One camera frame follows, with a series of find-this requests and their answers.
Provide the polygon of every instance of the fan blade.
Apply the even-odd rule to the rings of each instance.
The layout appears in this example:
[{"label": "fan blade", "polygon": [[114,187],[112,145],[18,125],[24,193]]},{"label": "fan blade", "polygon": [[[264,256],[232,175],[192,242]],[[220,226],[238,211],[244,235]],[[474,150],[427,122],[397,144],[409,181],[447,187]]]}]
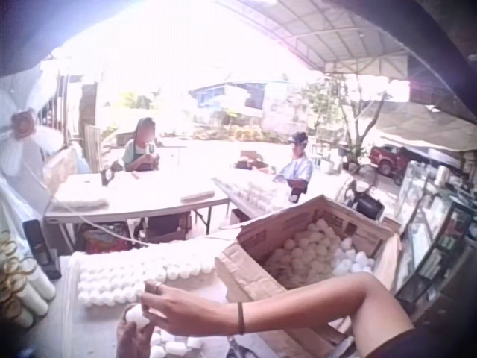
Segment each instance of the fan blade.
[{"label": "fan blade", "polygon": [[23,141],[14,138],[0,143],[0,166],[1,170],[11,177],[20,172],[23,156]]},{"label": "fan blade", "polygon": [[44,125],[37,125],[30,138],[48,153],[59,151],[64,143],[63,133]]}]

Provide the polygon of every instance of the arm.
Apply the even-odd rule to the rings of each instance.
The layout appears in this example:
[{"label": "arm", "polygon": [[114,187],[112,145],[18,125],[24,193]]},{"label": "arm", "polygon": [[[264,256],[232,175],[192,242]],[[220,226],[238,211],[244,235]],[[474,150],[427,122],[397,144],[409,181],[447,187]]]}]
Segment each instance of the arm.
[{"label": "arm", "polygon": [[[141,302],[163,317],[145,313],[156,325],[179,335],[234,335],[239,332],[236,304],[219,304],[188,292],[161,286]],[[399,303],[370,274],[351,274],[244,303],[247,333],[312,327],[349,315],[356,345],[366,356],[391,338],[413,328]]]}]

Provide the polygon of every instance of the hand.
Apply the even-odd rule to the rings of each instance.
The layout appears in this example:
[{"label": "hand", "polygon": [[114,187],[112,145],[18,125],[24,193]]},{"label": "hand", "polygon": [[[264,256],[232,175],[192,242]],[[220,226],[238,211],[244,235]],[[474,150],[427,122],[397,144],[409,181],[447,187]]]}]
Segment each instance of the hand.
[{"label": "hand", "polygon": [[154,281],[146,282],[145,291],[141,296],[144,316],[170,334],[228,336],[236,333],[238,309],[235,304],[209,301],[182,289],[157,286]]},{"label": "hand", "polygon": [[116,331],[118,340],[116,358],[149,358],[151,354],[151,337],[154,325],[148,324],[138,330],[136,323],[126,322],[126,312],[134,306],[134,304],[128,305],[121,314]]}]

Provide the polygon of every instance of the car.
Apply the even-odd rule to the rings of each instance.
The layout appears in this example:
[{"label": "car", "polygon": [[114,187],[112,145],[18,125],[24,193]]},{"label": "car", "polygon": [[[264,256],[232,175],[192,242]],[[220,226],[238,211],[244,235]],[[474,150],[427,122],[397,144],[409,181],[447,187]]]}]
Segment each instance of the car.
[{"label": "car", "polygon": [[408,150],[406,147],[395,145],[374,146],[370,151],[371,163],[378,167],[378,172],[387,177],[402,173],[408,163],[415,160],[419,163],[429,164],[429,159],[421,154]]}]

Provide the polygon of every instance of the man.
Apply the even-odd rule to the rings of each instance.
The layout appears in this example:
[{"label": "man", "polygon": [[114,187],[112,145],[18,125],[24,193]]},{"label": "man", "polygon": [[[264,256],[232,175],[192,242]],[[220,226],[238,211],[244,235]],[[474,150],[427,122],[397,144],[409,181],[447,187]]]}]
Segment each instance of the man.
[{"label": "man", "polygon": [[289,141],[292,145],[293,160],[275,176],[274,181],[286,181],[292,189],[306,193],[313,173],[313,163],[305,154],[308,136],[305,132],[296,132]]}]

